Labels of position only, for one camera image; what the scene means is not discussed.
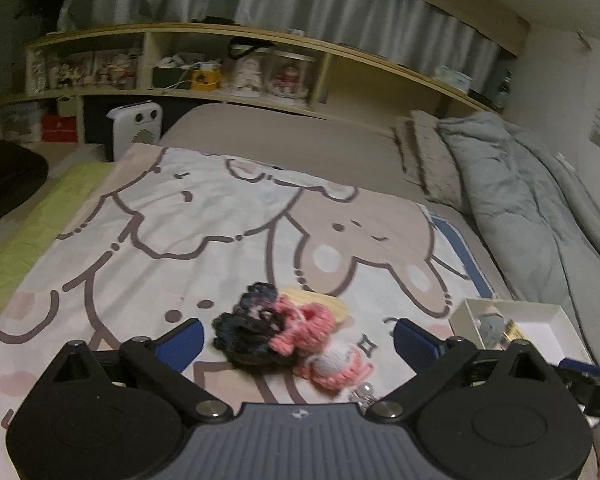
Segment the pink crochet doll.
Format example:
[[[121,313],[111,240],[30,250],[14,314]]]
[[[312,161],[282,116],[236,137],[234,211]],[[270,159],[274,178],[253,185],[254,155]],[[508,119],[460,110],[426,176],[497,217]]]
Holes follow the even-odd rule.
[[[287,296],[274,302],[283,318],[282,330],[268,346],[280,356],[294,358],[294,374],[314,387],[336,393],[365,382],[374,366],[355,344],[335,339],[336,318],[318,302],[294,304]]]

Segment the grey crochet spider toy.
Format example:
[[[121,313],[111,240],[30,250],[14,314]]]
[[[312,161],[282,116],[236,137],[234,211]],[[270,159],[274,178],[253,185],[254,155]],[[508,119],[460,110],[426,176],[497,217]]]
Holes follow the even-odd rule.
[[[498,350],[502,348],[505,320],[500,314],[484,312],[477,316],[476,326],[484,348],[488,350]]]

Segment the cartoon bunny blanket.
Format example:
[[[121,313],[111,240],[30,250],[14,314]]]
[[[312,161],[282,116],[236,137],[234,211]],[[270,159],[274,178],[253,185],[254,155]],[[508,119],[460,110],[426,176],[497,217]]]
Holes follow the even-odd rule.
[[[392,329],[439,335],[467,298],[504,295],[486,246],[422,200],[230,155],[137,145],[23,278],[0,316],[0,479],[6,428],[68,340],[113,349],[186,318],[210,325],[269,282],[341,299],[336,336],[387,393],[411,376]]]

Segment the wooden headboard shelf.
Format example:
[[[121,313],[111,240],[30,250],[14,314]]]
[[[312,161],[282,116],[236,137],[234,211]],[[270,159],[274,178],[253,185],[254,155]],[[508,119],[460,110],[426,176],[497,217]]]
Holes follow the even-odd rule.
[[[230,47],[289,50],[315,58],[306,104],[230,92]],[[194,68],[217,67],[221,87],[190,88]],[[26,47],[23,92],[3,96],[0,108],[33,101],[73,101],[78,140],[85,129],[85,100],[184,99],[240,104],[290,114],[353,122],[388,136],[411,110],[436,117],[466,116],[483,104],[442,82],[381,56],[330,42],[270,30],[218,24],[111,25],[58,32]]]

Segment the grey fuzzy pillow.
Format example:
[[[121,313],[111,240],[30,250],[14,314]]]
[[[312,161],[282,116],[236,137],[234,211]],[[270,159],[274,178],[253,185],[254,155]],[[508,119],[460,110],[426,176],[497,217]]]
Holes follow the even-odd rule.
[[[399,117],[394,127],[394,142],[405,180],[418,184],[430,202],[471,215],[460,170],[438,133],[437,118],[422,110]]]

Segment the doll in clear case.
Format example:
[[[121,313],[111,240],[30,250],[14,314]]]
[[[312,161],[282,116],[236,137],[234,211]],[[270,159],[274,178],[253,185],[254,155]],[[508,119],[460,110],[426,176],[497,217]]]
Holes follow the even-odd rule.
[[[230,83],[238,96],[260,96],[264,87],[264,66],[270,48],[234,44],[230,47]]]
[[[266,64],[265,91],[275,99],[306,104],[313,84],[315,58],[274,49]]]

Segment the white space heater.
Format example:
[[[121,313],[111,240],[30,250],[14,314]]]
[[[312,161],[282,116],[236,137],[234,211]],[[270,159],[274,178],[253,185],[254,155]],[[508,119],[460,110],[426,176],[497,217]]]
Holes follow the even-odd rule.
[[[111,158],[116,162],[136,142],[157,144],[161,136],[162,107],[152,101],[113,108],[111,120]]]

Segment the green bedsheet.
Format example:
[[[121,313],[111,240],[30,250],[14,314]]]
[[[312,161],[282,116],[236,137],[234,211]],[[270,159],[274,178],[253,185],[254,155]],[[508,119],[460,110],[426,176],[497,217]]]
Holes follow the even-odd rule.
[[[53,240],[102,184],[114,165],[84,162],[68,169],[0,246],[0,315]]]

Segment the oval wooden block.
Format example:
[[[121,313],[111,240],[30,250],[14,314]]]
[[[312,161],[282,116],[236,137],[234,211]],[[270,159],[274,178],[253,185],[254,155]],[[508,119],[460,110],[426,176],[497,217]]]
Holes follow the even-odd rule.
[[[347,305],[337,297],[293,287],[285,287],[279,293],[296,307],[302,307],[306,304],[320,304],[330,311],[337,326],[341,326],[349,317]]]

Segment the white cardboard box tray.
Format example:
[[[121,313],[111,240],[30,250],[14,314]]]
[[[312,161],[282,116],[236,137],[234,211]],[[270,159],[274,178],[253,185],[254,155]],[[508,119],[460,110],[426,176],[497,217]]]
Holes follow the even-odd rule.
[[[565,358],[593,363],[568,316],[554,304],[467,298],[449,319],[453,333],[470,340],[479,349],[492,349],[492,344],[487,344],[479,332],[486,314],[501,315],[504,324],[512,321],[521,337],[530,340],[550,364],[557,365]]]

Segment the yellow container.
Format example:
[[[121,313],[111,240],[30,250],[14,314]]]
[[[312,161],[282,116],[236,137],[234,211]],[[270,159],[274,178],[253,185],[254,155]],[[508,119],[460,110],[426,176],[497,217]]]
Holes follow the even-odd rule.
[[[205,70],[204,68],[194,68],[192,71],[192,80],[190,88],[196,91],[214,91],[221,87],[222,75],[217,67]]]

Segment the red box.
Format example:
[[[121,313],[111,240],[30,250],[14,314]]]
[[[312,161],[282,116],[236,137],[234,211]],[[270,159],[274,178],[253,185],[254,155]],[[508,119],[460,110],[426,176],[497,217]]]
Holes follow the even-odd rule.
[[[41,119],[42,141],[78,143],[76,116],[44,115]]]

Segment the grey curtain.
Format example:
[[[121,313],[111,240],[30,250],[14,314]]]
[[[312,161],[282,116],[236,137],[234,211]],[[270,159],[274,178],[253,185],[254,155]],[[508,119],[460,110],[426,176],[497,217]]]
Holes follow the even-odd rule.
[[[500,46],[459,18],[422,0],[65,0],[62,32],[130,23],[190,23],[225,18],[235,24],[344,44],[430,76],[459,70],[480,91]]]

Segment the green glass bottle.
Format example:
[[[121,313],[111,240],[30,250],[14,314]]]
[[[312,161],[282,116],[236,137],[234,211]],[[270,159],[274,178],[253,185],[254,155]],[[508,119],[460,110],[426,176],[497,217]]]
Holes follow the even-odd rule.
[[[498,91],[492,100],[493,109],[501,113],[506,107],[510,95],[510,84],[512,83],[512,71],[506,70],[505,76],[498,85]]]

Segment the grey comforter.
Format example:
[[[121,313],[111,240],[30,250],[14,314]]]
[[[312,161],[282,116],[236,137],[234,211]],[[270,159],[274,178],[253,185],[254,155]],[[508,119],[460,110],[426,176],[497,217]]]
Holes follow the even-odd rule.
[[[600,363],[600,208],[531,131],[481,112],[438,123],[509,291],[559,304]]]

